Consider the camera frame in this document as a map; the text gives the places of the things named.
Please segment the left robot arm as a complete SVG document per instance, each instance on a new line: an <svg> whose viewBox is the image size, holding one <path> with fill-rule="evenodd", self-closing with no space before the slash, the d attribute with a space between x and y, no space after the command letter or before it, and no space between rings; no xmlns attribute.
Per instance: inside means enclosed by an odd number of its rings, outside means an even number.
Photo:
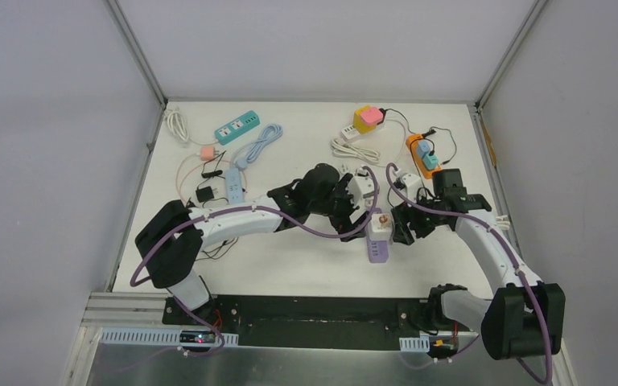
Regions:
<svg viewBox="0 0 618 386"><path fill-rule="evenodd" d="M374 171L341 174L319 163L302 178L266 194L214 208L167 202L135 237L141 262L130 279L166 290L194 325L213 314L212 295L194 264L203 248L254 234L300 228L318 237L348 242L361 238L373 218L380 186Z"/></svg>

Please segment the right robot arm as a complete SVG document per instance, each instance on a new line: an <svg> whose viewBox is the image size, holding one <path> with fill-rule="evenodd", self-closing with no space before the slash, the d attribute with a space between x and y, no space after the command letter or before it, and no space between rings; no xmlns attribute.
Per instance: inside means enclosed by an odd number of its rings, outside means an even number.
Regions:
<svg viewBox="0 0 618 386"><path fill-rule="evenodd" d="M469 248L492 290L484 300L466 289L440 285L438 300L425 307L429 326L442 330L454 321L480 332L495 360L557 355L561 350L566 296L519 256L481 194L470 194L458 169L432 175L434 195L419 196L421 179L390 163L387 183L402 203L392 209L393 242L411 245L436 228L449 227Z"/></svg>

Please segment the white cube socket adapter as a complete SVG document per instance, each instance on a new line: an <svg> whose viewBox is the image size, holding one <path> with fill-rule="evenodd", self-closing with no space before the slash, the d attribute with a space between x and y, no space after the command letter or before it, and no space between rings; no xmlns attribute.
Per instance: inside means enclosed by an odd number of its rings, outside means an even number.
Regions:
<svg viewBox="0 0 618 386"><path fill-rule="evenodd" d="M376 213L368 224L367 236L373 242L389 241L393 229L393 220L390 214Z"/></svg>

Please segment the purple power strip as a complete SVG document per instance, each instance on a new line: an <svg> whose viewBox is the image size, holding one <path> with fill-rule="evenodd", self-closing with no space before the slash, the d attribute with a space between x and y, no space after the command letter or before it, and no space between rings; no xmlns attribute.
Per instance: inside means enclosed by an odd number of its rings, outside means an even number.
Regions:
<svg viewBox="0 0 618 386"><path fill-rule="evenodd" d="M379 207L375 209L373 213L384 213ZM385 263L389 259L389 241L382 242L373 242L367 236L367 227L366 227L366 240L367 240L367 252L369 256L369 262L372 264L380 264Z"/></svg>

